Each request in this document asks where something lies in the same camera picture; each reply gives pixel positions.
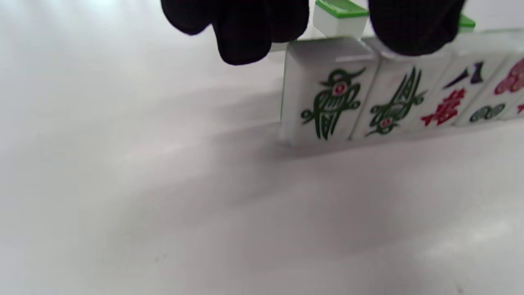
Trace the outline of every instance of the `green bird symbol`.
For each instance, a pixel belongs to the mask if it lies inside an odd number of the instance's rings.
[[[356,110],[361,102],[355,100],[360,91],[360,83],[352,83],[352,79],[360,76],[366,68],[350,73],[343,69],[333,70],[325,82],[320,82],[327,89],[320,91],[314,101],[313,109],[302,111],[302,125],[315,121],[316,136],[328,140],[335,131],[340,115],[345,110]]]
[[[422,70],[417,73],[416,68],[413,67],[409,77],[408,74],[404,75],[404,79],[389,103],[377,104],[371,108],[370,112],[375,116],[369,123],[369,127],[375,129],[367,133],[366,136],[374,133],[388,134],[393,128],[400,126],[398,122],[408,115],[413,105],[418,106],[424,101],[427,90],[416,94],[421,78]]]

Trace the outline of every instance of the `black glove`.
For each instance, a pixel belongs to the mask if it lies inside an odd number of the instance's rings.
[[[263,59],[272,42],[297,39],[309,19],[308,0],[161,0],[168,21],[195,35],[213,25],[222,59],[244,65]]]
[[[377,37],[403,55],[430,54],[458,33],[465,0],[369,0]],[[271,42],[297,39],[308,25],[308,0],[161,0],[168,21],[195,35],[213,25],[222,59],[244,65]]]

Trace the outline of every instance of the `white table surface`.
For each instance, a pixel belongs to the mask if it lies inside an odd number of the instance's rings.
[[[522,295],[524,120],[293,151],[282,70],[156,0],[0,0],[0,294]]]

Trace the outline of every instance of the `red chinese character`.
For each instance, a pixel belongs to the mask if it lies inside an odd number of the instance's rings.
[[[457,107],[460,106],[462,99],[466,95],[466,90],[462,88],[461,90],[454,90],[450,96],[444,100],[436,108],[434,114],[423,116],[420,120],[424,121],[426,126],[429,126],[431,121],[436,121],[436,125],[444,124],[447,120],[458,115]]]
[[[517,92],[524,88],[524,58],[516,63],[508,73],[508,76],[502,80],[495,88],[495,94],[499,95],[506,91]]]

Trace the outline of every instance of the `row of tiles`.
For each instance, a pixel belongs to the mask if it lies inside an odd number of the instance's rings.
[[[293,146],[524,117],[524,31],[461,34],[432,55],[378,39],[290,44],[282,127]]]

